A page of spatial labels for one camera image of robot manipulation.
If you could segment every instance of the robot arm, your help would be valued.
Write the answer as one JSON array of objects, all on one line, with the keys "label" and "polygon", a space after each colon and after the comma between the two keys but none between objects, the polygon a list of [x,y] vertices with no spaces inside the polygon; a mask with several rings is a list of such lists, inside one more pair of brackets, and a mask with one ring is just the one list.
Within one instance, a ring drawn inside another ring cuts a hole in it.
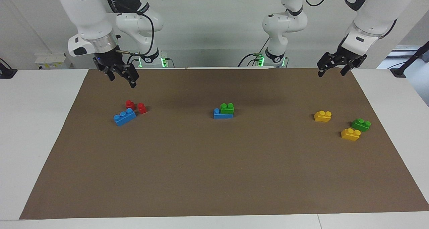
[{"label": "robot arm", "polygon": [[319,76],[337,65],[345,65],[341,75],[359,67],[366,52],[394,27],[397,18],[412,0],[345,0],[357,16],[334,54],[326,52],[317,63]]},{"label": "robot arm", "polygon": [[298,32],[307,26],[307,15],[303,12],[304,0],[281,0],[286,11],[265,16],[263,29],[269,35],[264,52],[265,62],[280,66],[283,62],[288,39],[284,33]]},{"label": "robot arm", "polygon": [[[148,64],[153,64],[160,54],[153,41],[153,33],[161,30],[164,23],[156,12],[150,10],[149,3],[146,0],[60,1],[78,29],[78,34],[69,39],[70,55],[94,53],[93,61],[98,70],[107,74],[111,81],[115,79],[115,72],[134,88],[138,73],[133,64],[124,64],[122,53],[137,55]],[[118,27],[136,41],[138,53],[120,50],[119,36],[113,34],[113,26],[107,18],[109,12],[119,13],[116,18]]]}]

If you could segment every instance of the lego brick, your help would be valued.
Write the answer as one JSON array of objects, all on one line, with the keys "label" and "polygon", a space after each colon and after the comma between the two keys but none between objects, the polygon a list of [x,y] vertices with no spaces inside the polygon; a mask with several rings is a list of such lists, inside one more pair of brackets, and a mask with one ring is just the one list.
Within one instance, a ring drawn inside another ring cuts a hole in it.
[{"label": "lego brick", "polygon": [[357,129],[361,132],[366,132],[371,127],[371,122],[370,121],[364,121],[363,119],[359,118],[359,119],[354,120],[351,123],[351,127],[354,129]]},{"label": "lego brick", "polygon": [[230,119],[233,117],[234,117],[234,114],[221,114],[219,108],[215,108],[213,110],[213,118],[214,119]]},{"label": "lego brick", "polygon": [[341,132],[341,137],[351,141],[356,141],[360,138],[360,134],[361,133],[359,130],[353,130],[352,128],[347,128]]},{"label": "lego brick", "polygon": [[125,107],[128,109],[128,108],[131,108],[131,109],[133,109],[133,110],[135,110],[135,104],[131,101],[131,100],[127,100],[126,102],[125,102]]},{"label": "lego brick", "polygon": [[317,122],[329,122],[331,120],[332,113],[330,111],[318,111],[314,115],[314,120]]},{"label": "lego brick", "polygon": [[113,120],[115,120],[116,125],[122,126],[135,118],[136,118],[136,115],[133,109],[127,108],[127,111],[121,112],[119,115],[115,115],[113,117]]},{"label": "lego brick", "polygon": [[221,114],[234,114],[234,104],[222,103],[221,104]]},{"label": "lego brick", "polygon": [[146,107],[144,106],[143,103],[139,103],[137,105],[137,108],[138,108],[138,111],[140,112],[140,114],[147,113],[147,109],[146,109]]}]

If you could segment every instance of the brown mat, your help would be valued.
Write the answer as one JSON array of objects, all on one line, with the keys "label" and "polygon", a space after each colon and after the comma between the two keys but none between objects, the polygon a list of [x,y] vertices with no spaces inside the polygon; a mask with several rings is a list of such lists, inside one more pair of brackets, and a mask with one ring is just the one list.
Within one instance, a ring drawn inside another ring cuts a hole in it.
[{"label": "brown mat", "polygon": [[[139,73],[131,90],[89,71],[21,219],[429,210],[352,73]],[[127,99],[149,112],[117,127]],[[233,119],[212,118],[222,102]],[[360,117],[371,130],[341,139]]]}]

